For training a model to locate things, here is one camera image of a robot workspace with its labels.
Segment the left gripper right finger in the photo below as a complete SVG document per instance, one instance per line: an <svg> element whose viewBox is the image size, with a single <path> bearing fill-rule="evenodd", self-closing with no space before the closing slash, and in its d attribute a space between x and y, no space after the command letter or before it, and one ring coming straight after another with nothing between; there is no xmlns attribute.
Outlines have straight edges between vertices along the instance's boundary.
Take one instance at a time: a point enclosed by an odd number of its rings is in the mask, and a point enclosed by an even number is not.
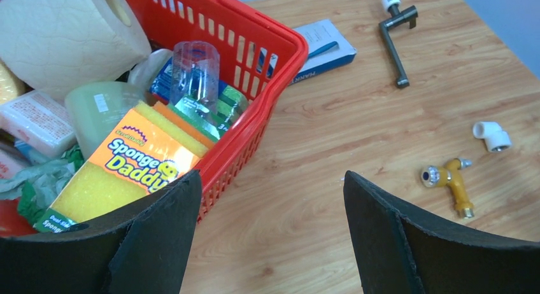
<svg viewBox="0 0 540 294"><path fill-rule="evenodd" d="M442 218L353 171L343 195L364 293L538 293L539 244Z"/></svg>

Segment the yellow brass tap valve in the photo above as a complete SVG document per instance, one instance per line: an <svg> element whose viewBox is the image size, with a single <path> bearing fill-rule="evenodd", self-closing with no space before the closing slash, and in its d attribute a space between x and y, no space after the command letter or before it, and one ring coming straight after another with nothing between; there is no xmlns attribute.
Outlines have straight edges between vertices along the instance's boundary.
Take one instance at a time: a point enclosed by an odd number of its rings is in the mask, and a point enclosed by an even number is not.
<svg viewBox="0 0 540 294"><path fill-rule="evenodd" d="M461 218L474 217L474 205L466 192L460 170L472 165L469 159L453 158L442 166L428 165L420 172L420 179L427 188L448 187L455 200L454 208Z"/></svg>

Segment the grey blue razor box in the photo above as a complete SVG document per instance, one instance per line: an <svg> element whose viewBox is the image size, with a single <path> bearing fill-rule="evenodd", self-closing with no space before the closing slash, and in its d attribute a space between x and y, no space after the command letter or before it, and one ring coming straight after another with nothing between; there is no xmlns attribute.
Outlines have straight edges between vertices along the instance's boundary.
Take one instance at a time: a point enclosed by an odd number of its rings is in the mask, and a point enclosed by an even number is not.
<svg viewBox="0 0 540 294"><path fill-rule="evenodd" d="M308 58L291 84L312 78L353 62L357 50L326 18L295 27L308 44Z"/></svg>

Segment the yellow orange snack packet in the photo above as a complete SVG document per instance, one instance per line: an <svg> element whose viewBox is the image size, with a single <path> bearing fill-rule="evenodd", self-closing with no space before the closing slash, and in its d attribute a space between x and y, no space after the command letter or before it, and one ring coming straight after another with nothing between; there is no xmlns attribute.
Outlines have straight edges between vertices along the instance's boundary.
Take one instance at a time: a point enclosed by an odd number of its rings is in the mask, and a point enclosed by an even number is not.
<svg viewBox="0 0 540 294"><path fill-rule="evenodd" d="M35 223L60 233L157 192L190 171L209 150L140 101L64 186Z"/></svg>

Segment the pale green soap bottle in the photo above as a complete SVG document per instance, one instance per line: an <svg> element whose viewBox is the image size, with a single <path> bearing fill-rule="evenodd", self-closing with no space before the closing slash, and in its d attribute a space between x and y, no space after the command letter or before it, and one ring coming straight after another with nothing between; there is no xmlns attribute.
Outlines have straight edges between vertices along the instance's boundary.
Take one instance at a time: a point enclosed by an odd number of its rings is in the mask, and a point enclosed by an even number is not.
<svg viewBox="0 0 540 294"><path fill-rule="evenodd" d="M121 81L94 82L70 91L64 103L83 157L90 158L125 114L143 100L143 89Z"/></svg>

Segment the pink white wrapped packet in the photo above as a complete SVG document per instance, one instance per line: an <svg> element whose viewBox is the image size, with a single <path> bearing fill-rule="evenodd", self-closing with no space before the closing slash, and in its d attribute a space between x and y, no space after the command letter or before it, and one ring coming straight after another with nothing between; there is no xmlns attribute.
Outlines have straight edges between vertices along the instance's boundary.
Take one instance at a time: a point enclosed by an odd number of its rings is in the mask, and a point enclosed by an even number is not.
<svg viewBox="0 0 540 294"><path fill-rule="evenodd" d="M1 128L48 158L76 144L67 109L37 90L1 105Z"/></svg>

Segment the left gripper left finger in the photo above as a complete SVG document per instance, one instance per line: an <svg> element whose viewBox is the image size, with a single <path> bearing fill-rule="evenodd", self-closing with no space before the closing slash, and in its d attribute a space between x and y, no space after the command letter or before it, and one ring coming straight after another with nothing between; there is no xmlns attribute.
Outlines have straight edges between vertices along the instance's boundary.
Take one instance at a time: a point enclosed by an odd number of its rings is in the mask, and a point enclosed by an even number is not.
<svg viewBox="0 0 540 294"><path fill-rule="evenodd" d="M179 293L202 184L165 188L67 231L1 239L2 293Z"/></svg>

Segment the brown toilet paper roll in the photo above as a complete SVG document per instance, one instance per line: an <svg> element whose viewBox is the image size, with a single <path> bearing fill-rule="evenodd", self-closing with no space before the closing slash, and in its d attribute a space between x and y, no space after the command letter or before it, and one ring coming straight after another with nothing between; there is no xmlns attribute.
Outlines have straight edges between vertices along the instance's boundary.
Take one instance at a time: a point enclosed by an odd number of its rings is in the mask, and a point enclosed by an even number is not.
<svg viewBox="0 0 540 294"><path fill-rule="evenodd" d="M1 1L1 60L55 99L115 80L151 51L126 0Z"/></svg>

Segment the green scrub sponge pack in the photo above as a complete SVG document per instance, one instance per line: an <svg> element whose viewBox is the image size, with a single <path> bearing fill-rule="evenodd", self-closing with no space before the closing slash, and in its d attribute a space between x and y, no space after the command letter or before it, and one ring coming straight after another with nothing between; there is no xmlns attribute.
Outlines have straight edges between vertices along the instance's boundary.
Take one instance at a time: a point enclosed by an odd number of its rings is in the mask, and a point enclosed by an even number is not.
<svg viewBox="0 0 540 294"><path fill-rule="evenodd" d="M248 106L244 93L222 80L218 84L215 111L210 111L193 99L181 99L176 105L168 105L182 120L214 143L236 123Z"/></svg>

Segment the green crumpled plastic wrapper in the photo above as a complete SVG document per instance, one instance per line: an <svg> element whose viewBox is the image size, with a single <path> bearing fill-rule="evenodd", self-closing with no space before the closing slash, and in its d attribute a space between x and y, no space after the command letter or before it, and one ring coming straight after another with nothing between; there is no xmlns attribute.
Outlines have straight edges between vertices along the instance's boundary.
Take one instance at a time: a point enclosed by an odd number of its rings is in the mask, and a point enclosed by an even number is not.
<svg viewBox="0 0 540 294"><path fill-rule="evenodd" d="M84 163L76 144L60 158L26 167L13 178L2 179L1 200L18 199L17 213L34 225Z"/></svg>

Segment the orange round sponge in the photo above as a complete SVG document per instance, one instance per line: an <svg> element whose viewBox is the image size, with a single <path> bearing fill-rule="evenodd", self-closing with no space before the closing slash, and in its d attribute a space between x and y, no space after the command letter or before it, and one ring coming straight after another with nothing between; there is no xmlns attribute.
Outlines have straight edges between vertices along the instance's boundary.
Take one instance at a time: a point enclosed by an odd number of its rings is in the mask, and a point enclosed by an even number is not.
<svg viewBox="0 0 540 294"><path fill-rule="evenodd" d="M1 62L1 104L16 99L25 93L24 82Z"/></svg>

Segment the red plastic basket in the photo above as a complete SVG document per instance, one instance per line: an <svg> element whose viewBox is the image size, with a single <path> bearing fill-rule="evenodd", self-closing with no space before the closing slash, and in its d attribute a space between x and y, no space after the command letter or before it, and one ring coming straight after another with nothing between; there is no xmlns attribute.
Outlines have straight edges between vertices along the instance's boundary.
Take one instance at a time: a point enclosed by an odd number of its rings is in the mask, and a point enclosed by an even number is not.
<svg viewBox="0 0 540 294"><path fill-rule="evenodd" d="M126 0L148 42L172 48L202 40L220 53L220 79L253 104L197 168L202 177L199 218L253 155L280 94L304 65L305 39L238 0Z"/></svg>

